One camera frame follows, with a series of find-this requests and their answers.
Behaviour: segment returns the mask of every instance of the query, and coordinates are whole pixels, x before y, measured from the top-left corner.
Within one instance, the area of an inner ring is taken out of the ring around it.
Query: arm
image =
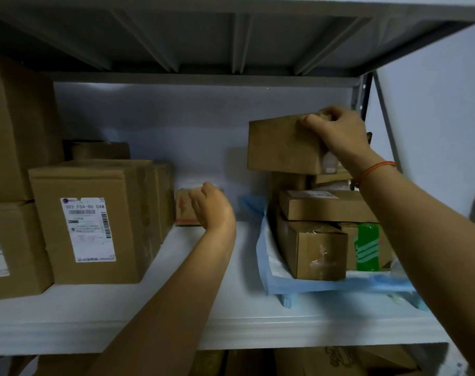
[[[166,284],[122,329],[87,376],[186,376],[227,269],[236,237],[234,212],[211,183],[190,192],[206,229]]]
[[[356,112],[328,107],[335,122],[301,122],[317,132],[357,177],[384,161],[371,150]],[[361,195],[380,221],[418,293],[475,369],[475,224],[408,181],[392,166],[373,170]]]

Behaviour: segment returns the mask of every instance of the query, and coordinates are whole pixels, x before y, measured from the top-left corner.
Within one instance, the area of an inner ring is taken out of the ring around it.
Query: shelf surface
[[[353,78],[473,23],[475,0],[0,0],[0,55],[141,83]]]
[[[1,354],[101,352],[165,283],[203,234],[173,227],[140,284],[53,285],[0,300]],[[259,225],[238,222],[237,240],[199,348],[278,348],[448,341],[431,313],[385,294],[307,293],[292,309],[266,296],[255,244]]]

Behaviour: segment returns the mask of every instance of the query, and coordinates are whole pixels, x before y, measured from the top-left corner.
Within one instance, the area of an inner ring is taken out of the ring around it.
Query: green tape with white stripes
[[[358,223],[358,237],[354,240],[356,248],[356,269],[366,272],[380,270],[378,261],[379,227],[374,223]]]

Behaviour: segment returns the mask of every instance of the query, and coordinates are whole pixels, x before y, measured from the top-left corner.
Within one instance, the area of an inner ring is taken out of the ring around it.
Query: red bracelet
[[[368,174],[370,174],[373,170],[375,170],[376,168],[380,167],[380,166],[384,166],[384,165],[391,165],[391,166],[394,166],[396,167],[396,162],[394,161],[384,161],[384,162],[379,162],[378,164],[376,165],[373,165],[371,168],[369,168],[368,170],[366,170],[365,172],[363,172],[363,174],[361,174],[359,177],[356,177],[354,179],[354,185],[359,188],[359,186],[361,185],[361,182],[364,181],[364,179],[368,176]]]

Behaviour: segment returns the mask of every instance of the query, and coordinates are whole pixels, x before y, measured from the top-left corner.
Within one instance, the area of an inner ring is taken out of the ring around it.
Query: person's right hand
[[[197,219],[207,232],[219,232],[228,240],[235,239],[234,210],[221,190],[204,182],[203,187],[190,190],[189,196]]]
[[[353,177],[383,161],[370,148],[365,124],[359,113],[338,106],[326,107],[322,113],[332,115],[334,121],[310,114],[300,117],[299,122],[319,134],[328,149]]]

